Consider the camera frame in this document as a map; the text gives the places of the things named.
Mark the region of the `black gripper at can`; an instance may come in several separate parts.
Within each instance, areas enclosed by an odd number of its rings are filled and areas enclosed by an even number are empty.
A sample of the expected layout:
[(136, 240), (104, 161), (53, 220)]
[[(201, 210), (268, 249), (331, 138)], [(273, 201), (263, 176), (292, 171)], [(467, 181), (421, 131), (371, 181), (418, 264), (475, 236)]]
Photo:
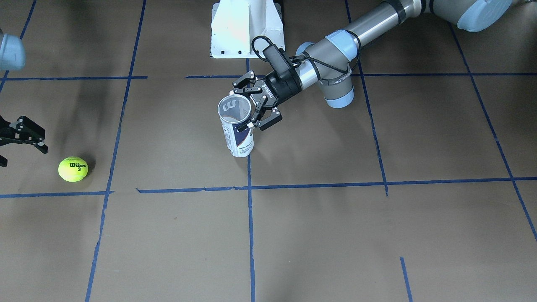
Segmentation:
[(240, 94), (249, 97), (255, 104), (253, 113), (247, 122), (240, 122), (236, 131), (247, 128), (266, 130), (282, 120), (282, 113), (277, 105), (287, 101), (302, 91), (300, 77), (296, 70), (290, 69), (279, 75), (271, 71), (264, 78), (257, 77), (253, 70), (247, 71), (232, 82), (230, 95)]

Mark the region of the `black gripper at ball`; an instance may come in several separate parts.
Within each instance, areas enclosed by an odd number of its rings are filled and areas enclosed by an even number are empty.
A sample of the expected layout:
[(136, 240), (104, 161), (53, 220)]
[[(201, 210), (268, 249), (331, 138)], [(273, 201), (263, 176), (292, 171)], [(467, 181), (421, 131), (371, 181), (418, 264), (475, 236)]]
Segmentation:
[[(8, 122), (0, 117), (0, 145), (10, 143), (19, 145), (33, 145), (43, 154), (48, 153), (48, 146), (44, 143), (45, 129), (36, 122), (22, 115), (15, 122)], [(0, 156), (0, 166), (6, 167), (8, 159)]]

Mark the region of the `grey robot arm holding can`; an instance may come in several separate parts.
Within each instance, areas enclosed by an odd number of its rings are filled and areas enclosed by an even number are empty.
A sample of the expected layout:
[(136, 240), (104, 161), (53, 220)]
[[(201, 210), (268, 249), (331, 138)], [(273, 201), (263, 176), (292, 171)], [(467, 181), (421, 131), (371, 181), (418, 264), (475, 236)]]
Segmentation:
[(514, 5), (512, 0), (383, 0), (342, 29), (317, 43), (305, 42), (295, 55), (288, 55), (267, 36), (256, 36), (253, 51), (272, 71), (262, 79), (249, 71), (233, 83), (232, 95), (241, 95), (254, 105), (247, 119), (240, 119), (238, 132), (266, 130), (282, 120), (278, 106), (312, 85), (317, 85), (332, 108), (343, 108), (354, 100), (351, 74), (365, 49), (391, 29), (424, 14), (452, 23), (467, 32), (493, 25)]

